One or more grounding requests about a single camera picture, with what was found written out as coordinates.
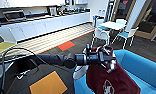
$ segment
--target orange rug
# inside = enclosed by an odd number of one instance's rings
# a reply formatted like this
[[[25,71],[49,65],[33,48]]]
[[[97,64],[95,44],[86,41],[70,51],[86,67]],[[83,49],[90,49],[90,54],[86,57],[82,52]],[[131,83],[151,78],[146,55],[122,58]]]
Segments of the orange rug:
[[[67,41],[67,42],[65,42],[65,43],[63,43],[63,44],[58,45],[58,47],[59,47],[62,51],[64,51],[64,50],[66,50],[66,49],[69,49],[70,47],[73,47],[74,45],[75,45],[75,44],[72,43],[71,41]]]

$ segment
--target blue sofa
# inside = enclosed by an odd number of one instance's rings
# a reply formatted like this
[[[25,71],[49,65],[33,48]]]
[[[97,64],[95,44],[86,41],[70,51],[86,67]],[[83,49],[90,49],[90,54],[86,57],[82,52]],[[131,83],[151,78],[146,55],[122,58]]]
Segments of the blue sofa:
[[[140,87],[140,94],[156,94],[156,63],[127,50],[114,51],[120,65]],[[86,75],[74,81],[75,94],[94,94],[86,84]]]

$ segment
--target floor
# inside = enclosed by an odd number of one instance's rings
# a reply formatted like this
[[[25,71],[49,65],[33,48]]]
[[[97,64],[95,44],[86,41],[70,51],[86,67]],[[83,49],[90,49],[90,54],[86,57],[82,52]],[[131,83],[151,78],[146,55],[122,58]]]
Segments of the floor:
[[[113,34],[111,33],[110,41],[112,41],[114,39],[114,37],[116,36],[117,33],[118,33],[118,31],[114,31]],[[74,40],[71,40],[71,42],[73,42],[75,44],[75,46],[71,47],[65,51],[62,51],[58,47],[55,47],[55,48],[45,51],[41,54],[67,55],[69,53],[82,53],[83,49],[86,47],[86,44],[91,44],[92,35],[93,35],[93,32],[88,33],[79,38],[76,38]],[[156,42],[153,42],[149,39],[135,36],[132,46],[129,46],[130,40],[131,39],[127,40],[127,43],[125,46],[126,50],[132,51],[138,55],[141,55],[149,60],[156,62]],[[94,46],[95,47],[102,46],[102,45],[104,45],[104,43],[105,42],[103,40],[97,40],[97,42],[94,43]],[[120,41],[116,40],[114,42],[114,44],[111,44],[110,46],[113,47],[114,50],[119,50],[119,49],[122,49],[123,43],[124,43],[124,39],[122,38]]]
[[[66,55],[67,56],[69,53],[81,54],[83,49],[86,47],[86,44],[91,44],[93,30],[94,30],[94,28],[91,26],[91,24],[86,23],[83,25],[75,26],[73,28],[68,28],[68,29],[65,29],[62,31],[58,31],[56,33],[45,35],[47,37],[42,36],[42,37],[36,38],[35,40],[32,39],[32,40],[21,42],[21,43],[19,43],[19,45],[17,47],[27,47],[28,49],[33,50],[35,53],[46,54],[46,55],[58,54],[58,55]],[[111,41],[113,40],[113,38],[116,36],[117,33],[118,33],[118,31],[114,31],[113,34],[112,33],[110,34]],[[44,42],[43,40],[47,39],[48,37],[50,37],[52,39],[48,39],[49,41],[46,40],[47,42],[43,43]],[[62,51],[60,48],[57,47],[57,45],[59,45],[63,42],[69,41],[69,40],[72,43],[74,43],[75,46],[73,46],[67,50],[64,50],[64,51]],[[97,40],[97,42],[94,43],[94,46],[95,47],[102,46],[102,45],[104,45],[104,43],[105,42],[103,40]],[[123,43],[124,43],[124,39],[121,39],[120,41],[116,40],[114,42],[114,44],[112,44],[110,46],[113,47],[114,50],[119,50],[119,49],[122,49]],[[130,39],[127,41],[125,49],[156,62],[156,42],[152,42],[148,39],[144,39],[144,38],[135,36],[133,45],[131,47],[129,46],[129,43],[130,43]],[[32,77],[32,79],[34,79],[34,80],[31,81],[31,79],[29,79],[29,77],[28,78],[26,77],[21,82],[19,82],[18,80],[15,80],[12,85],[13,89],[10,90],[9,93],[10,94],[30,94],[29,88],[25,86],[26,84],[23,85],[22,83],[27,81],[27,84],[31,85],[33,82],[37,81],[41,77],[44,77],[45,75],[47,75],[50,71],[54,70],[54,69],[52,69],[51,66],[49,66],[49,67],[39,66],[39,67],[42,67],[42,68],[40,68],[41,72],[38,72],[37,76]],[[65,74],[63,74],[63,70],[60,70],[59,68],[56,68],[56,70],[59,71],[60,77],[65,75]],[[63,77],[64,83],[66,83],[66,85],[68,86],[68,90],[64,94],[74,94],[73,79],[70,79],[70,78],[72,78],[72,72],[69,73],[68,76],[69,76],[69,78]]]

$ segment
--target white cabinet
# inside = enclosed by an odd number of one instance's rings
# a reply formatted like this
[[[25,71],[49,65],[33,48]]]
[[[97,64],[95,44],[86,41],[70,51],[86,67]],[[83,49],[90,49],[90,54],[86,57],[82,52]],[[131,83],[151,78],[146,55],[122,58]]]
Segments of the white cabinet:
[[[23,26],[23,27],[21,27],[21,30],[26,39],[37,36],[34,27],[31,25]]]
[[[9,27],[16,41],[21,41],[25,39],[21,28],[17,24],[2,25],[1,27]]]
[[[33,21],[17,23],[26,39],[37,36],[37,33],[32,23]]]
[[[57,30],[54,24],[54,19],[55,18],[43,19],[45,27],[46,27],[46,33],[50,33],[50,32]]]
[[[62,17],[55,17],[54,24],[57,30],[63,29]]]
[[[21,41],[56,30],[61,30],[89,22],[89,17],[90,13],[85,12],[73,15],[2,25],[2,27],[9,27],[15,39],[17,41]]]
[[[76,0],[76,4],[88,4],[88,0]]]
[[[62,16],[62,22],[63,22],[63,28],[70,27],[69,17],[68,16]]]
[[[33,25],[37,35],[42,35],[46,33],[46,27],[43,20],[34,20]]]
[[[85,12],[85,22],[90,22],[90,12]]]
[[[32,7],[64,4],[65,0],[0,0],[0,8]]]
[[[67,16],[69,19],[68,19],[68,21],[69,21],[69,26],[70,27],[72,27],[72,26],[74,26],[75,25],[75,16],[74,15],[68,15]]]
[[[16,41],[21,41],[25,39],[25,36],[23,34],[23,31],[21,30],[21,28],[12,28],[11,32],[14,36],[14,38],[16,39]]]

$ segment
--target kitchen counter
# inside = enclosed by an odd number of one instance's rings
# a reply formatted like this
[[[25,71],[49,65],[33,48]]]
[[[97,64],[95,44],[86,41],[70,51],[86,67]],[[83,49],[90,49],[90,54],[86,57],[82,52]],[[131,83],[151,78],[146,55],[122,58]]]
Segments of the kitchen counter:
[[[1,22],[1,25],[14,24],[14,23],[20,23],[20,22],[26,22],[26,21],[33,21],[33,20],[40,20],[40,19],[53,18],[53,17],[60,17],[60,16],[67,16],[67,15],[73,15],[73,14],[79,14],[79,13],[85,13],[85,12],[66,12],[63,15],[55,15],[55,16],[50,16],[50,15],[45,14],[45,15],[40,15],[37,17],[28,15],[28,17],[26,17],[26,20]]]

